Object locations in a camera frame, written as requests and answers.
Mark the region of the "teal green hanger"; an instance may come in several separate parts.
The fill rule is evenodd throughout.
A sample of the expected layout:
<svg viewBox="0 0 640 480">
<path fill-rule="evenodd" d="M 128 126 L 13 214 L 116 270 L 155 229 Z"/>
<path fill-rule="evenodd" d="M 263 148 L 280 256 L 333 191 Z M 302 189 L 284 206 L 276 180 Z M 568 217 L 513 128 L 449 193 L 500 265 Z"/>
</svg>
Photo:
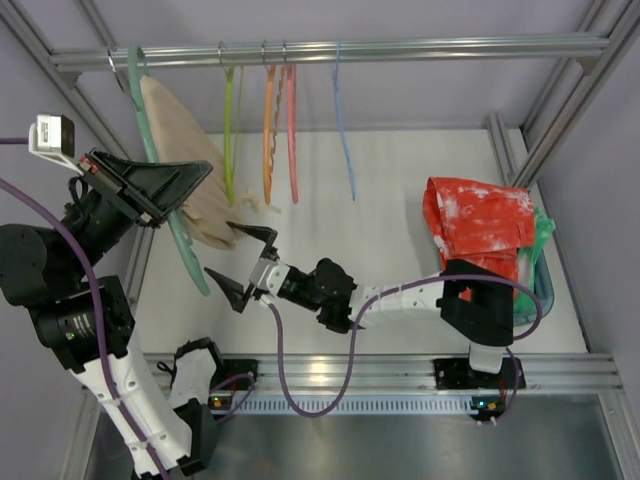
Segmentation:
<svg viewBox="0 0 640 480">
<path fill-rule="evenodd" d="M 141 79 L 147 73 L 146 57 L 140 47 L 131 47 L 127 53 L 129 72 L 129 88 L 135 106 L 138 129 L 142 138 L 146 159 L 151 164 L 158 164 L 159 157 L 154 143 L 149 118 L 142 94 Z M 180 254 L 183 265 L 191 280 L 203 296 L 210 294 L 199 260 L 192 249 L 192 239 L 185 229 L 182 216 L 178 210 L 168 216 L 168 225 Z"/>
</svg>

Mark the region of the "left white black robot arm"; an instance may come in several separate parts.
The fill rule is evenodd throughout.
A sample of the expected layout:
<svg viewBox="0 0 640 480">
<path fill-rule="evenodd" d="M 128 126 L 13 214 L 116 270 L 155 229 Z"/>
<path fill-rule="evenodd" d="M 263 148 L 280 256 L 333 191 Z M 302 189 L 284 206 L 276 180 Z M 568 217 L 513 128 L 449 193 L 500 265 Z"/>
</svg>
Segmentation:
<svg viewBox="0 0 640 480">
<path fill-rule="evenodd" d="M 209 338 L 179 347 L 164 393 L 141 352 L 120 280 L 95 265 L 135 226 L 157 228 L 211 173 L 205 161 L 137 163 L 94 151 L 69 180 L 64 216 L 1 229 L 1 291 L 40 343 L 97 399 L 138 479 L 205 470 L 218 440 L 209 409 L 223 361 Z"/>
</svg>

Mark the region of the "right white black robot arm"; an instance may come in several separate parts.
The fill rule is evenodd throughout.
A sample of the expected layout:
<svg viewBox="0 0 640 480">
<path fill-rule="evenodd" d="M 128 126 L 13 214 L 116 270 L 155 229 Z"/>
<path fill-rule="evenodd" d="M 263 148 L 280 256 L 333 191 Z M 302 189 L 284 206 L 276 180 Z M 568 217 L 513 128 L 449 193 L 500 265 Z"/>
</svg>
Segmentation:
<svg viewBox="0 0 640 480">
<path fill-rule="evenodd" d="M 338 334 L 400 321 L 440 320 L 469 345 L 471 369 L 496 374 L 514 341 L 511 280 L 464 260 L 450 260 L 430 277 L 398 286 L 359 285 L 338 263 L 323 258 L 305 273 L 284 263 L 270 227 L 235 223 L 233 229 L 264 247 L 246 285 L 213 270 L 231 308 L 241 313 L 252 301 L 280 299 L 315 313 L 319 324 Z"/>
</svg>

